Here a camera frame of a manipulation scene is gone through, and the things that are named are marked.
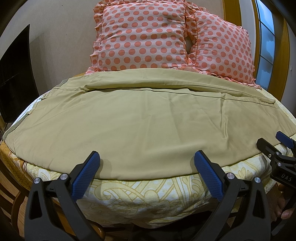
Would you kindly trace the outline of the person's right hand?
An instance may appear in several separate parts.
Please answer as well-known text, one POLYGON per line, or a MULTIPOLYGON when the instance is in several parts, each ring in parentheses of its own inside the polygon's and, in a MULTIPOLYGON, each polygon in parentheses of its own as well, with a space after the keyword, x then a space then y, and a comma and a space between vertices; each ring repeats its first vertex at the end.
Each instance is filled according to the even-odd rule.
POLYGON ((271 211, 271 220, 276 221, 277 218, 281 218, 282 220, 290 219, 292 216, 295 208, 290 208, 287 210, 284 210, 288 201, 293 196, 293 190, 290 190, 289 188, 286 188, 285 185, 277 184, 278 191, 280 192, 280 196, 278 197, 276 201, 276 205, 273 211, 271 211))

